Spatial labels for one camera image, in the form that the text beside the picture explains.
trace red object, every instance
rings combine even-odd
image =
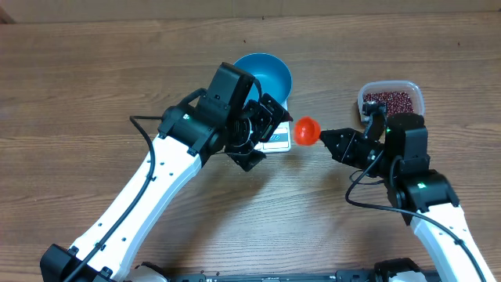
[[[298,145],[311,146],[320,137],[320,125],[311,117],[302,117],[294,127],[294,142]]]

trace red beans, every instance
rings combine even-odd
[[[363,101],[385,102],[388,117],[393,114],[414,112],[413,101],[405,92],[366,93],[363,96]]]

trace clear plastic container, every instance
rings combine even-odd
[[[381,93],[381,92],[406,92],[409,94],[413,102],[414,113],[424,116],[424,99],[421,90],[414,82],[411,81],[377,81],[367,83],[359,92],[358,104],[360,119],[362,122],[368,121],[369,117],[362,114],[363,96],[366,93]]]

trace wood grain surface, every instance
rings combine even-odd
[[[208,87],[222,61],[283,59],[289,110],[360,128],[370,81],[424,94],[432,168],[462,200],[501,279],[501,13],[319,16],[0,26],[0,280],[40,281],[106,210],[147,151],[131,114],[162,114]],[[143,123],[151,136],[157,125]],[[251,172],[212,157],[171,202],[135,263],[184,273],[320,273],[410,257],[433,264],[402,217],[344,201],[353,172],[321,144],[293,144]],[[382,186],[360,201],[388,204]]]

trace blue bowl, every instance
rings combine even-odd
[[[292,91],[292,74],[281,59],[270,54],[254,53],[241,57],[234,65],[254,75],[261,82],[263,94],[268,93],[278,103],[285,105]],[[250,89],[246,102],[249,99],[259,99],[255,85]]]

